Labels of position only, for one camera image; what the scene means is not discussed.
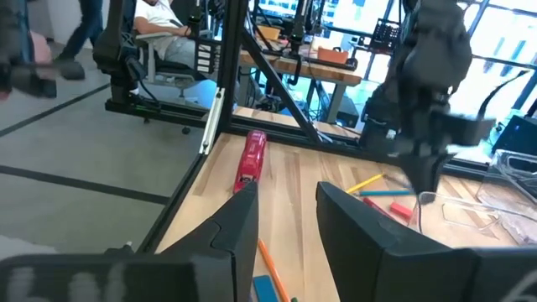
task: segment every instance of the blue eraser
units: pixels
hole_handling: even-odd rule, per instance
[[[278,302],[278,296],[272,285],[270,276],[264,275],[253,278],[253,287],[258,294],[259,302]]]

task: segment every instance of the red marker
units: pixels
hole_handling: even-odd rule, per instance
[[[368,206],[371,206],[373,209],[375,209],[375,210],[377,210],[377,211],[383,213],[384,215],[386,215],[386,216],[392,218],[391,215],[389,215],[389,214],[388,214],[385,210],[383,210],[380,206],[377,206],[377,204],[374,203],[374,202],[373,202],[372,200],[370,200],[369,198],[364,197],[364,198],[363,198],[363,203],[365,203],[365,204],[368,205]]]
[[[241,161],[238,163],[233,194],[242,190],[247,183],[259,181],[266,144],[267,134],[263,131],[252,130],[248,133]]]

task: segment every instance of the office chair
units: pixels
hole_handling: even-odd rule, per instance
[[[174,11],[177,19],[179,19],[183,24],[188,24],[190,11],[196,5],[196,2],[192,0],[181,2],[180,6],[178,6],[176,3],[177,2],[172,3],[172,10]],[[205,12],[205,20],[203,25],[207,26],[209,23],[209,14],[207,13],[206,5]],[[200,72],[191,69],[188,65],[161,60],[157,51],[154,49],[153,42],[156,39],[167,37],[171,34],[138,34],[135,32],[134,35],[136,43],[141,50],[140,63],[143,65],[148,74],[144,81],[155,85],[177,87],[180,89],[179,102],[182,105],[196,106],[195,104],[197,103],[197,97],[185,97],[185,89],[195,86],[199,81],[204,81],[206,78]],[[149,120],[145,118],[143,122],[148,123]],[[188,127],[183,128],[184,134],[188,134],[189,132],[190,129]]]

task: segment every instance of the red block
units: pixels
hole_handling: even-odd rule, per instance
[[[405,221],[409,222],[410,217],[412,217],[412,210],[408,207],[398,204],[397,202],[392,203],[389,206],[389,210],[396,214],[397,216],[403,218]]]

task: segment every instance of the seated person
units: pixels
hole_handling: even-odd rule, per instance
[[[140,34],[170,33],[171,37],[163,37],[154,41],[154,48],[159,54],[160,59],[177,62],[194,69],[194,60],[196,57],[196,42],[186,38],[190,34],[188,26],[176,26],[170,22],[174,20],[181,24],[177,19],[170,4],[173,0],[138,0],[136,2],[136,13],[134,14],[134,28]],[[218,72],[204,74],[204,76],[213,81],[218,80]],[[256,87],[255,95],[263,97],[261,90]],[[238,84],[235,89],[235,98],[238,97]]]

